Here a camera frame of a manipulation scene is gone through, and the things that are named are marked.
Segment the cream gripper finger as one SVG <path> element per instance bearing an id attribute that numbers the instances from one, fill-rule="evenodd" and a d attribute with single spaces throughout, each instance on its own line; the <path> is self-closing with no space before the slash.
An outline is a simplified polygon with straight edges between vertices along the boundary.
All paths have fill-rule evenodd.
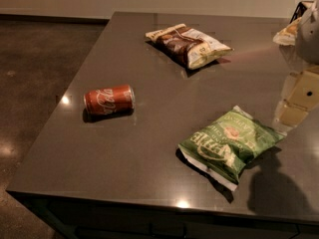
<path id="1" fill-rule="evenodd" d="M 319 105 L 319 67 L 303 70 L 297 77 L 287 102 L 303 110 Z"/>
<path id="2" fill-rule="evenodd" d="M 307 116 L 307 111 L 291 107 L 285 101 L 280 101 L 274 113 L 272 126 L 277 131 L 289 132 L 298 127 Z"/>

